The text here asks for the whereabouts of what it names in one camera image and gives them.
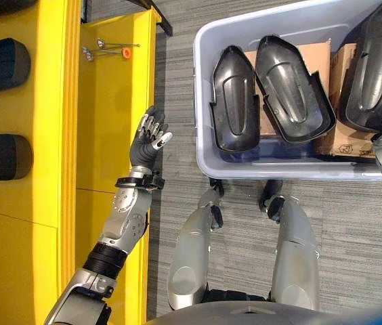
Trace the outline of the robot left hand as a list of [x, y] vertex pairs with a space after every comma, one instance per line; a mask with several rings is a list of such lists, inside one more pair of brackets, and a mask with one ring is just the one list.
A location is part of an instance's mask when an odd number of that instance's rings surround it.
[[142, 116], [130, 149], [132, 167], [152, 170], [160, 150], [173, 138], [165, 123], [165, 114], [155, 106], [149, 107]]

